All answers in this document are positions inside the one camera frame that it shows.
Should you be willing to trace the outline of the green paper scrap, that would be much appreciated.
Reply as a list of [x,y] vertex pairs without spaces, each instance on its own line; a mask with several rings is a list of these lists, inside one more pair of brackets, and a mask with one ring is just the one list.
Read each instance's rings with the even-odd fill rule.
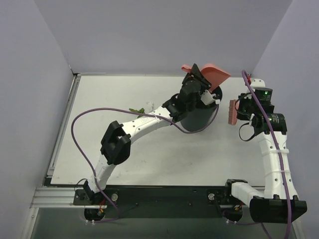
[[137,118],[141,118],[141,117],[143,117],[144,114],[145,114],[145,109],[144,109],[144,108],[140,108],[139,110],[129,108],[129,111],[131,111],[131,112],[133,112],[133,113],[138,113]]

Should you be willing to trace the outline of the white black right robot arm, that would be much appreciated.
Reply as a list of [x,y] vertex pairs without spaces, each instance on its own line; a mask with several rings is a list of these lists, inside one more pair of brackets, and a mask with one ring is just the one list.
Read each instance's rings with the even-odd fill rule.
[[227,180],[230,196],[249,207],[253,221],[257,223],[293,222],[307,211],[306,201],[299,196],[292,182],[288,162],[287,125],[283,114],[274,112],[271,104],[273,90],[254,87],[239,95],[229,104],[230,125],[238,120],[246,121],[253,128],[262,154],[265,189],[259,192],[245,180]]

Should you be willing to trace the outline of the pink hand brush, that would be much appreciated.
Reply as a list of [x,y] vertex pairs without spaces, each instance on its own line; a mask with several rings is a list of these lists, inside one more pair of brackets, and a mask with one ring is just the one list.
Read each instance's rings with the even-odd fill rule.
[[235,125],[237,123],[237,110],[239,107],[239,102],[236,100],[230,100],[229,102],[229,112],[228,112],[228,124]]

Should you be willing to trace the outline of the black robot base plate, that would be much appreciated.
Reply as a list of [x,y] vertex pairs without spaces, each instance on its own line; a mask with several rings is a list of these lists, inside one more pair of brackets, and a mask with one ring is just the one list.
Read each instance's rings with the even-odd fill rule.
[[85,219],[211,219],[239,221],[243,203],[224,186],[120,186],[109,185],[89,199],[75,191],[73,204],[83,206]]

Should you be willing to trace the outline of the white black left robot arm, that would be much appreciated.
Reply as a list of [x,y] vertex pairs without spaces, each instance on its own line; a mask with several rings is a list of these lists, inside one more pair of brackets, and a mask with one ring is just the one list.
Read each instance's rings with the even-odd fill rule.
[[185,119],[196,105],[202,101],[202,95],[212,86],[211,78],[197,65],[182,69],[187,72],[179,93],[149,116],[108,126],[101,140],[101,156],[95,172],[84,186],[84,198],[89,204],[96,205],[102,200],[102,192],[114,168],[130,157],[132,144],[139,138],[161,128]]

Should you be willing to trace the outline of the pink plastic dustpan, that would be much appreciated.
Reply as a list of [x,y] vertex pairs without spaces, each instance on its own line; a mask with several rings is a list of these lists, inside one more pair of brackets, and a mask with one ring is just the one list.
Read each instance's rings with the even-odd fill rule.
[[[192,66],[184,64],[182,65],[181,69],[185,71],[186,74],[189,74],[191,67]],[[201,87],[200,93],[203,93],[205,90],[212,92],[231,76],[230,73],[227,73],[226,71],[211,63],[205,64],[200,69],[200,71],[203,74],[203,76],[211,83],[210,89],[204,89],[203,87]]]

